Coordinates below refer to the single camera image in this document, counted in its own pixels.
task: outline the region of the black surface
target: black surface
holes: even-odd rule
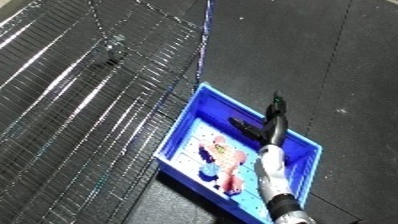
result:
[[[398,210],[397,36],[383,0],[216,1],[204,80],[258,111],[282,90],[291,128],[324,146],[306,207],[320,224]],[[131,223],[239,223],[169,181]]]
[[[398,6],[354,1],[309,137],[312,192],[362,219],[398,211]]]

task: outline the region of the toy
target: toy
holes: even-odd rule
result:
[[[226,143],[223,136],[214,138],[211,144],[199,145],[199,154],[206,161],[200,168],[202,179],[216,180],[215,187],[227,194],[239,194],[243,180],[237,176],[240,165],[246,161],[246,154]]]

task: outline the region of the black metal grid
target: black metal grid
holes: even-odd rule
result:
[[[0,223],[123,222],[191,93],[198,27],[143,1],[91,3],[97,15],[34,1],[0,28]]]

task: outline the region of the dark object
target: dark object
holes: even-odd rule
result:
[[[299,203],[291,194],[281,194],[274,197],[267,204],[267,209],[270,213],[272,221],[276,221],[284,214],[293,211],[302,211]]]
[[[242,131],[242,134],[250,139],[259,141],[261,146],[276,145],[281,147],[286,137],[288,122],[285,116],[286,102],[278,92],[274,93],[273,103],[271,103],[265,113],[264,126],[258,128],[254,125],[241,121],[237,118],[229,118],[229,122]]]

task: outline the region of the blue object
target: blue object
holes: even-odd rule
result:
[[[200,172],[208,177],[215,177],[217,176],[220,167],[217,166],[214,162],[206,163],[202,167],[200,167]]]
[[[242,136],[229,123],[229,117],[261,126],[263,115],[208,84],[201,84],[156,152],[160,169],[246,223],[271,224],[268,211],[257,192],[257,177],[253,170],[260,146]],[[218,191],[214,188],[214,182],[205,181],[200,176],[200,173],[210,173],[211,168],[211,165],[206,165],[211,164],[210,161],[200,154],[200,145],[220,135],[229,146],[247,155],[246,162],[236,174],[244,180],[243,191],[233,196]],[[286,175],[293,193],[304,207],[322,147],[289,130],[283,150],[288,158]]]

